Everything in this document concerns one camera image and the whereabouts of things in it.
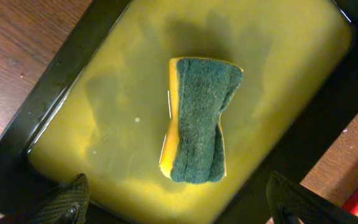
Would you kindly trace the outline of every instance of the brown wooden surface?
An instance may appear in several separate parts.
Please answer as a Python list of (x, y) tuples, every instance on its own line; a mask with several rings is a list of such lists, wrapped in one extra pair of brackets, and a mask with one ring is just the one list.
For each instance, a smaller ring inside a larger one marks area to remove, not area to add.
[[(91, 0), (0, 0), (0, 134)], [(342, 205), (358, 185), (358, 115), (303, 185)]]

